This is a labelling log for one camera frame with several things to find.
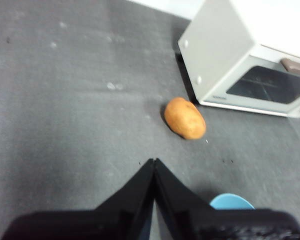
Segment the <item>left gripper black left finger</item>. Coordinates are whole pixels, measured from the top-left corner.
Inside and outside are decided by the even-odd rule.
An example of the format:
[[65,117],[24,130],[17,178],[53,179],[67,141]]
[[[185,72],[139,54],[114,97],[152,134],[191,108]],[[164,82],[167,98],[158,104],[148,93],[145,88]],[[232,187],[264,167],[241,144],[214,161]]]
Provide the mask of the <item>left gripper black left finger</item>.
[[148,239],[154,204],[155,161],[95,209],[41,211],[21,215],[4,240],[138,240]]

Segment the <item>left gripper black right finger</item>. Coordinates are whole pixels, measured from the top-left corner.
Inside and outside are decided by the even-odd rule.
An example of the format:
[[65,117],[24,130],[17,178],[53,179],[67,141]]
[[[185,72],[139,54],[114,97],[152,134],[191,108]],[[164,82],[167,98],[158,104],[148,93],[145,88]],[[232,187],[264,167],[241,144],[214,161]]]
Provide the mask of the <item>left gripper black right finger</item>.
[[160,159],[153,165],[155,200],[175,240],[300,240],[300,225],[291,214],[271,209],[214,209]]

